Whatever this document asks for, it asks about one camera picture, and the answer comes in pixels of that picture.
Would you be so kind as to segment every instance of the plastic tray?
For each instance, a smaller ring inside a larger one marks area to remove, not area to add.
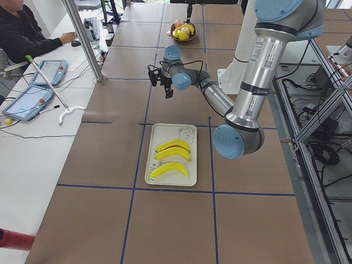
[[[163,160],[156,160],[155,149],[170,140],[182,139],[185,140],[191,148],[191,161],[187,162],[183,157],[170,156]],[[186,166],[188,177],[177,170],[171,170],[159,177],[150,178],[149,174],[156,168],[168,162],[179,162]],[[197,128],[194,125],[182,124],[162,124],[157,123],[152,127],[150,137],[149,152],[147,167],[145,172],[145,181],[148,184],[159,185],[178,185],[178,186],[193,186],[197,182]]]

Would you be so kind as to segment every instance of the tablet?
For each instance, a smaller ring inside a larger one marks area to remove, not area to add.
[[[2,113],[9,117],[28,121],[39,113],[53,97],[53,94],[54,92],[50,88],[30,85]]]
[[[51,85],[58,85],[67,71],[68,63],[66,60],[42,60],[39,69],[44,73]],[[43,77],[36,71],[30,84],[47,86]]]

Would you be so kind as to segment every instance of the yellow object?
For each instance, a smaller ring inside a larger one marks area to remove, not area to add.
[[[163,160],[170,156],[180,155],[184,157],[188,162],[191,161],[190,153],[182,147],[170,147],[163,151],[158,152],[155,155],[156,160]]]
[[[188,177],[188,172],[186,167],[178,162],[170,162],[170,163],[166,163],[163,166],[155,169],[153,172],[150,173],[149,177],[150,178],[156,178],[159,177],[161,174],[165,173],[165,172],[169,172],[169,171],[180,171],[182,172],[185,176]]]
[[[180,32],[181,32],[181,30],[174,30],[173,32],[172,32],[172,35],[174,36],[174,37],[178,37],[178,34],[180,34]]]
[[[178,26],[178,27],[175,28],[175,31],[177,32],[177,30],[181,30],[182,28],[188,28],[189,31],[191,31],[191,34],[193,35],[193,33],[194,33],[194,27],[193,27],[192,25],[190,25],[190,24],[184,24],[184,25],[182,25],[182,26]]]
[[[13,120],[11,118],[6,118],[5,119],[5,124],[6,125],[12,125],[13,124]]]
[[[186,32],[188,36],[191,35],[191,31],[189,30],[188,27],[185,27],[185,26],[181,28],[181,32]]]
[[[188,36],[188,34],[185,31],[181,31],[178,34],[178,39],[179,40],[187,40],[187,39],[189,39],[189,36]]]
[[[182,139],[175,139],[175,140],[165,142],[156,148],[156,152],[163,151],[163,150],[168,149],[170,147],[182,147],[183,149],[187,150],[188,152],[191,152],[191,148],[190,148],[189,144]]]

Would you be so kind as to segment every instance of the hand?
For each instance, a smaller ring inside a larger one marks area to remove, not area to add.
[[[74,41],[76,38],[77,38],[77,36],[76,36],[75,32],[64,33],[64,34],[62,34],[61,37],[59,37],[62,44],[70,43],[70,42]]]

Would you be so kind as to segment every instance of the blue joint cap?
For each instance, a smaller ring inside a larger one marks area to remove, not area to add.
[[[323,30],[324,25],[316,27],[315,29],[298,32],[294,41],[314,39],[315,37],[319,37],[321,34],[323,34]]]
[[[191,86],[191,77],[185,73],[178,73],[172,77],[172,83],[177,88],[177,90],[186,90]]]
[[[218,126],[213,135],[216,151],[224,158],[239,158],[244,154],[242,136],[230,125]]]
[[[295,12],[304,0],[256,0],[254,11],[262,22],[280,21]]]
[[[171,45],[167,46],[164,51],[164,58],[174,61],[181,58],[181,50],[179,47]]]

